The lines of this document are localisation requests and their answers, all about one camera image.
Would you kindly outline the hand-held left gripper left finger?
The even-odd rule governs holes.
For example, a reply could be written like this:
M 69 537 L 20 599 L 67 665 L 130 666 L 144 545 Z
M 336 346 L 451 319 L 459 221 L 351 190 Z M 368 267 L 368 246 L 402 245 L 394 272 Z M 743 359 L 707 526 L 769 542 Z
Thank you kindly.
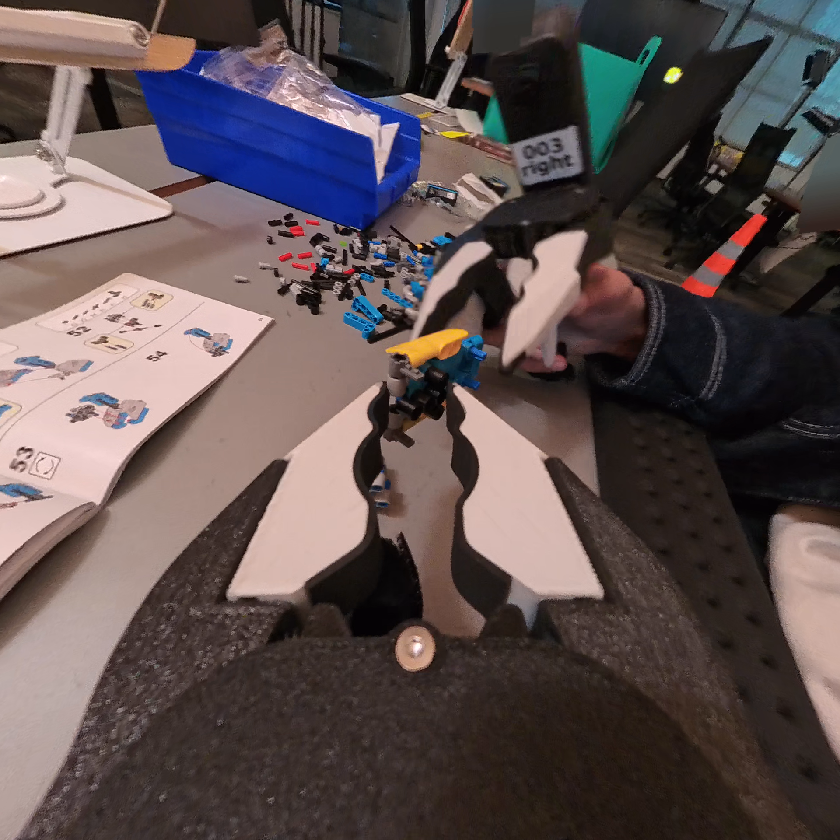
M 382 541 L 370 490 L 388 408 L 385 384 L 375 383 L 285 457 L 228 601 L 357 606 L 372 594 Z

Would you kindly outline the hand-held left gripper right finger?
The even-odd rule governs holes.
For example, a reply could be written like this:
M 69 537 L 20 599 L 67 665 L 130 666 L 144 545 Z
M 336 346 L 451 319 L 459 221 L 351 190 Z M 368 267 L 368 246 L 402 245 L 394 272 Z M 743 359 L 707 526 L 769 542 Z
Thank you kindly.
M 446 425 L 461 485 L 450 561 L 458 593 L 486 620 L 516 607 L 527 629 L 545 602 L 603 602 L 561 492 L 564 464 L 461 385 L 449 387 Z

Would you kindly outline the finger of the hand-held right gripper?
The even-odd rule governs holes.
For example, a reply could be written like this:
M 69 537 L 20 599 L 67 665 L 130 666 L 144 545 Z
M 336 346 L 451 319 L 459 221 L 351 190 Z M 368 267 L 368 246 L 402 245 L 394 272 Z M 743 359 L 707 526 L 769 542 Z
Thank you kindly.
M 459 247 L 436 267 L 411 332 L 413 340 L 446 329 L 479 327 L 503 320 L 517 298 L 497 256 L 485 241 Z
M 579 263 L 588 238 L 585 231 L 564 231 L 533 247 L 532 272 L 523 281 L 521 295 L 507 315 L 500 350 L 503 371 L 512 371 L 522 357 L 534 350 L 540 351 L 546 366 L 552 364 L 560 322 L 581 294 Z

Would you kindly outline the blue yellow brick assembly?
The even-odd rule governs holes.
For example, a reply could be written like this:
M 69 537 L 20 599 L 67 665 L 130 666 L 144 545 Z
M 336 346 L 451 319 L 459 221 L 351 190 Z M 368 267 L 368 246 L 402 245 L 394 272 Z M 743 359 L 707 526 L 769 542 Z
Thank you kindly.
M 408 431 L 425 418 L 443 416 L 451 385 L 479 389 L 480 366 L 487 359 L 484 344 L 479 334 L 445 329 L 387 348 L 390 403 L 384 440 L 413 446 Z

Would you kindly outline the wooden white desk lamp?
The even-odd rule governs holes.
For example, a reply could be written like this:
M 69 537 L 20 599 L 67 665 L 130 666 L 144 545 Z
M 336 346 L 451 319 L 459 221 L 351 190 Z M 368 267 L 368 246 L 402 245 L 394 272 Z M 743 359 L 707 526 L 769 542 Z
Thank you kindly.
M 399 96 L 427 132 L 481 133 L 491 84 L 476 75 L 486 57 L 474 56 L 474 3 L 458 2 L 419 75 Z

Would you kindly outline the person's right hand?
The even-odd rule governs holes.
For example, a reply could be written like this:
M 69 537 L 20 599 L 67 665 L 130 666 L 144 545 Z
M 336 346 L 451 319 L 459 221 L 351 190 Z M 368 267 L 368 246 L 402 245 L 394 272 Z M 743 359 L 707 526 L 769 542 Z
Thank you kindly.
M 633 363 L 647 331 L 643 290 L 621 270 L 594 263 L 577 302 L 558 325 L 557 338 L 573 356 L 604 354 Z

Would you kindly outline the teal plastic bin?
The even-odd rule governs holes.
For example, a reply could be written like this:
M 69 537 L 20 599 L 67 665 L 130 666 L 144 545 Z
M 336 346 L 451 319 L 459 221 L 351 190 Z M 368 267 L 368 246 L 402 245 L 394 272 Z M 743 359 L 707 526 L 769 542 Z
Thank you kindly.
M 525 190 L 583 182 L 609 161 L 661 38 L 631 61 L 580 45 L 573 30 L 490 58 L 487 78 Z

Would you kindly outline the pile of loose brick pieces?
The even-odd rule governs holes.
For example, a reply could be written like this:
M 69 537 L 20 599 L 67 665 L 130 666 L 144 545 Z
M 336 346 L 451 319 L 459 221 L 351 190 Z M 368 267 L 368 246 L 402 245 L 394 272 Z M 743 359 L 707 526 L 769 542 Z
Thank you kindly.
M 409 331 L 444 248 L 455 233 L 412 239 L 390 225 L 368 227 L 298 220 L 288 213 L 265 237 L 252 269 L 233 276 L 237 285 L 270 281 L 292 307 L 319 317 L 337 313 L 367 343 Z

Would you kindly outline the small clear parts bag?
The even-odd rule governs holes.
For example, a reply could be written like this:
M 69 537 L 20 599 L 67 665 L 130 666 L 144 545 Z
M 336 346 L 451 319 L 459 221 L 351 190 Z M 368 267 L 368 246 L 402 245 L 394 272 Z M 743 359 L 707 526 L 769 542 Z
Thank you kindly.
M 398 201 L 406 206 L 424 203 L 478 222 L 503 204 L 505 199 L 478 176 L 467 173 L 453 185 L 436 181 L 415 181 Z

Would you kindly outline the black monitor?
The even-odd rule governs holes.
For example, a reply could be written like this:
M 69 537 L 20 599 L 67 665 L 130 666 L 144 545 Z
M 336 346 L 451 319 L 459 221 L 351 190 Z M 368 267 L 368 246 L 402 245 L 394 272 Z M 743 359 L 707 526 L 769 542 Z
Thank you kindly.
M 696 54 L 678 82 L 667 85 L 626 123 L 609 162 L 595 177 L 614 218 L 624 213 L 701 125 L 720 114 L 772 42 L 768 35 L 746 45 Z

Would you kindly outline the black office chair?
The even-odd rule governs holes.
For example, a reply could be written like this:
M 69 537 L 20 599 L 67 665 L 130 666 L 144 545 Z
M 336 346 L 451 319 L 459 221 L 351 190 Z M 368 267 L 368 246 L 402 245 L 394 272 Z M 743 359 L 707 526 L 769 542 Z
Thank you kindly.
M 794 200 L 783 197 L 780 188 L 768 187 L 772 171 L 794 134 L 795 128 L 760 124 L 716 196 L 720 231 L 728 237 L 751 222 L 754 215 L 765 218 L 734 262 L 732 277 L 743 273 L 763 249 L 775 246 L 779 233 L 795 214 Z
M 659 222 L 670 232 L 671 240 L 663 251 L 665 256 L 672 253 L 690 226 L 691 215 L 709 197 L 705 183 L 720 119 L 721 110 L 718 110 L 694 132 L 686 151 L 662 181 L 658 200 L 637 216 L 641 226 Z

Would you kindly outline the orange traffic cone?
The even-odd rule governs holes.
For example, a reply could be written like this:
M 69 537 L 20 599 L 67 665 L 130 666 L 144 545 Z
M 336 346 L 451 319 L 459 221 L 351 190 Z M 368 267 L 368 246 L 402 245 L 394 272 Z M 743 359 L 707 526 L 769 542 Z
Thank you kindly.
M 756 213 L 725 243 L 720 245 L 681 284 L 681 289 L 700 298 L 712 298 L 731 273 L 743 251 L 752 243 L 767 222 L 767 216 Z

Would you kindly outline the open instruction booklet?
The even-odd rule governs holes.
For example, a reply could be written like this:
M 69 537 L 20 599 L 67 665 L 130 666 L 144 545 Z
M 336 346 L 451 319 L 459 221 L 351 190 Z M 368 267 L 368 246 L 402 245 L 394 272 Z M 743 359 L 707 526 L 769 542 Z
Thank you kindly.
M 124 273 L 1 331 L 1 597 L 273 319 Z

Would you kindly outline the blue plastic bin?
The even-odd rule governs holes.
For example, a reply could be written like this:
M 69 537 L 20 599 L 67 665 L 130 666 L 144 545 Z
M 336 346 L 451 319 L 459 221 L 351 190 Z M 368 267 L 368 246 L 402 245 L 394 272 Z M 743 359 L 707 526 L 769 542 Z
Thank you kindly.
M 421 123 L 354 94 L 396 123 L 381 181 L 372 141 L 201 75 L 214 52 L 198 50 L 182 69 L 137 70 L 169 162 L 352 228 L 367 228 L 417 180 Z

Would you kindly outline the black partition panel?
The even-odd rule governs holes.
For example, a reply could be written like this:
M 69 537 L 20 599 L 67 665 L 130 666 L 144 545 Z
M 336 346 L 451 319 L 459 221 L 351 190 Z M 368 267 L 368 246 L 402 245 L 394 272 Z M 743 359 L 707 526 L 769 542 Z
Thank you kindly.
M 259 31 L 278 23 L 291 43 L 293 24 L 288 2 L 281 1 L 97 1 L 88 11 L 157 26 L 164 35 L 194 39 L 204 46 L 257 46 Z

